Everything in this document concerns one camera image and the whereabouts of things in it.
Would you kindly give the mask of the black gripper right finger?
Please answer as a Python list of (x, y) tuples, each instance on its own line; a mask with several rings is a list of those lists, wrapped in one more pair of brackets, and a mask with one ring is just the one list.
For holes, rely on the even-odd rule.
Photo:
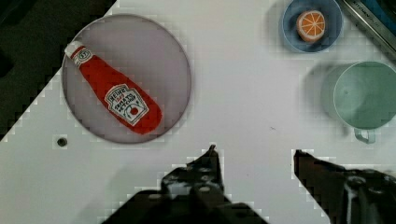
[(294, 173), (331, 224), (396, 224), (395, 177), (374, 169), (347, 169), (300, 149)]

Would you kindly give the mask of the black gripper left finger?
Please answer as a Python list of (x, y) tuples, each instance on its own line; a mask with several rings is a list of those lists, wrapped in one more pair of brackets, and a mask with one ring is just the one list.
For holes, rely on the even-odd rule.
[(201, 157), (161, 180), (158, 190), (141, 190), (104, 224), (268, 224), (245, 203), (224, 194), (219, 153), (214, 145)]

